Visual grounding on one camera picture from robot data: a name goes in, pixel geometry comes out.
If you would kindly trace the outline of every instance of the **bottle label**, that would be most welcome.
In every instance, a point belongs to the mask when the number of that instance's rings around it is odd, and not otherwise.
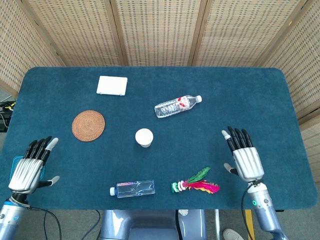
[[[190,107],[189,100],[186,96],[179,97],[177,100],[181,110],[187,110]]]
[[[133,181],[130,181],[130,182],[122,182],[122,183],[118,183],[117,186],[127,186],[127,185],[131,185],[131,184],[134,184]]]

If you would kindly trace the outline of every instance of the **blue table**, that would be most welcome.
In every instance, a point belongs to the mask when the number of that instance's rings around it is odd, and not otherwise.
[[[128,77],[125,96],[96,94],[99,76]],[[158,103],[201,95],[192,110],[159,119]],[[103,134],[81,142],[72,134],[82,111],[100,112]],[[247,67],[36,67],[23,80],[0,159],[0,197],[8,189],[12,159],[28,144],[58,137],[45,179],[60,176],[28,200],[46,209],[239,209],[246,183],[224,169],[233,158],[221,135],[227,125],[245,128],[264,167],[264,182],[276,209],[313,206],[317,191],[283,73]],[[149,148],[135,141],[149,128]],[[171,193],[170,183],[204,167],[216,194]],[[155,180],[156,194],[117,199],[116,183]],[[249,198],[247,208],[251,207]]]

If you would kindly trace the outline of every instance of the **green feather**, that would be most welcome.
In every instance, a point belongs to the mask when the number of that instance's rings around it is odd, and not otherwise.
[[[193,175],[192,177],[190,177],[187,182],[188,183],[195,183],[200,181],[201,179],[203,179],[207,173],[209,172],[210,167],[205,167],[204,169],[202,169],[201,171],[199,171],[196,175]]]

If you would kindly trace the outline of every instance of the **shoe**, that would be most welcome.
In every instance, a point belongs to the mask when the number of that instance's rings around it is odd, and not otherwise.
[[[239,233],[230,228],[226,228],[222,235],[224,240],[244,240]]]

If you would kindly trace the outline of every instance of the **woven partition screen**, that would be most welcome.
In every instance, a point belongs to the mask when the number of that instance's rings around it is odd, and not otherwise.
[[[130,66],[186,66],[201,0],[117,0]]]
[[[320,116],[300,126],[313,178],[320,182]]]
[[[61,66],[61,63],[17,3],[0,1],[1,86],[17,96],[25,73],[35,66]]]
[[[297,114],[320,100],[320,0],[311,5],[265,66],[284,72]]]
[[[298,0],[213,0],[197,66],[253,66]]]
[[[29,0],[68,66],[117,66],[120,59],[103,0]]]

